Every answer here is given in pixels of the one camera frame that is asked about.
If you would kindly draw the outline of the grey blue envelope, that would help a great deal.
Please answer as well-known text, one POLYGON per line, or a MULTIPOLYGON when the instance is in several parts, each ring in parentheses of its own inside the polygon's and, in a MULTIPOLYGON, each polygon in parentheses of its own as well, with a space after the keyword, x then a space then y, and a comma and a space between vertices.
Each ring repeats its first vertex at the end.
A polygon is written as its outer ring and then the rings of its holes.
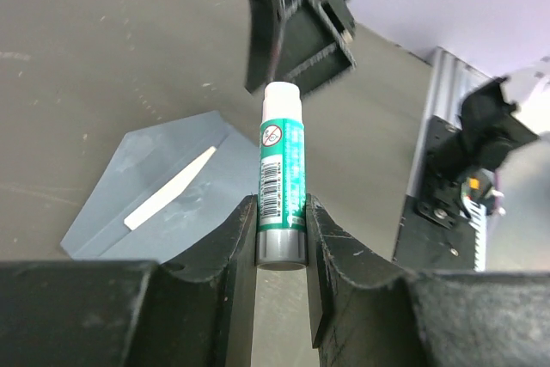
POLYGON ((128 132, 60 242, 74 260, 165 262, 258 190, 259 148, 212 111, 128 132))

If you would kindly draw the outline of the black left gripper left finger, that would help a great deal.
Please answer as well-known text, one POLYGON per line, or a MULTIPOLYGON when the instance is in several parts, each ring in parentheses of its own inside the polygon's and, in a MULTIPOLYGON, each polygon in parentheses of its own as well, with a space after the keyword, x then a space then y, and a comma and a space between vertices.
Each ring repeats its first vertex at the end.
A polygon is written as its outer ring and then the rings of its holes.
POLYGON ((164 264, 4 261, 4 366, 248 366, 256 199, 164 264))

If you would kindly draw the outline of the green white glue stick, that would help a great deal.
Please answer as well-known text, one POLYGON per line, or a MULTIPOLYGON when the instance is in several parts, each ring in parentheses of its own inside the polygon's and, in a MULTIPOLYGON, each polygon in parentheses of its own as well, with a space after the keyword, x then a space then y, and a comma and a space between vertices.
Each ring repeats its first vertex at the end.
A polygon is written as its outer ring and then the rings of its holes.
POLYGON ((307 265, 305 127, 300 89, 272 82, 264 91, 256 266, 295 271, 307 265))

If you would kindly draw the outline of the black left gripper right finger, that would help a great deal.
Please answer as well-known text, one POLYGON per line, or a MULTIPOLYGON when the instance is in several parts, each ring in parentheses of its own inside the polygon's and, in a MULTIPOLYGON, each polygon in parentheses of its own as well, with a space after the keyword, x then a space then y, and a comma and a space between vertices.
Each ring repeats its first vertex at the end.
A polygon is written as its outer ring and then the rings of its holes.
POLYGON ((417 272, 306 201, 309 323, 323 366, 546 366, 545 272, 417 272))

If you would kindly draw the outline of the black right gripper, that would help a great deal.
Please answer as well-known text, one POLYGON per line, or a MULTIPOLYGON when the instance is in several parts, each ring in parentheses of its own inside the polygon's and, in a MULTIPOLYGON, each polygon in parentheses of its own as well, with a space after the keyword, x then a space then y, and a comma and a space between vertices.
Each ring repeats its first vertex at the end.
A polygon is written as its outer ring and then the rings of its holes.
POLYGON ((354 69, 355 59, 336 40, 351 40, 356 32, 347 0, 248 1, 250 42, 244 87, 249 93, 268 83, 273 40, 283 39, 274 80, 295 84, 303 95, 354 69))

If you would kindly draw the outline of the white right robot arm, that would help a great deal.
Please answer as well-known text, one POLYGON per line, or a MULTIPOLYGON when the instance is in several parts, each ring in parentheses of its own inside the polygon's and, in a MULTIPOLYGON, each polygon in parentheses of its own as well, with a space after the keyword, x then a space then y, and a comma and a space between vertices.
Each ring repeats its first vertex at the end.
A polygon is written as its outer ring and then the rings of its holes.
MULTIPOLYGON (((260 267, 311 261, 306 233, 304 98, 354 67, 347 0, 249 0, 245 87, 262 92, 260 267)), ((498 172, 542 129, 527 120, 548 63, 487 78, 445 50, 432 70, 392 260, 415 269, 486 268, 487 232, 502 213, 498 172)))

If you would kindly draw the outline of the cream paper letter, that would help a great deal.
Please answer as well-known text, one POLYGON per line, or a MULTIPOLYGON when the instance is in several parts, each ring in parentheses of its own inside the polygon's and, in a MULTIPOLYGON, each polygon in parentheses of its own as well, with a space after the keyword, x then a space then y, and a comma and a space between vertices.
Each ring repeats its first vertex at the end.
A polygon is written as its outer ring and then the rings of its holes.
POLYGON ((123 224, 133 231, 144 224, 156 213, 177 199, 199 175, 206 163, 216 153, 217 148, 211 146, 193 161, 186 165, 178 174, 164 186, 148 197, 138 208, 131 212, 123 224))

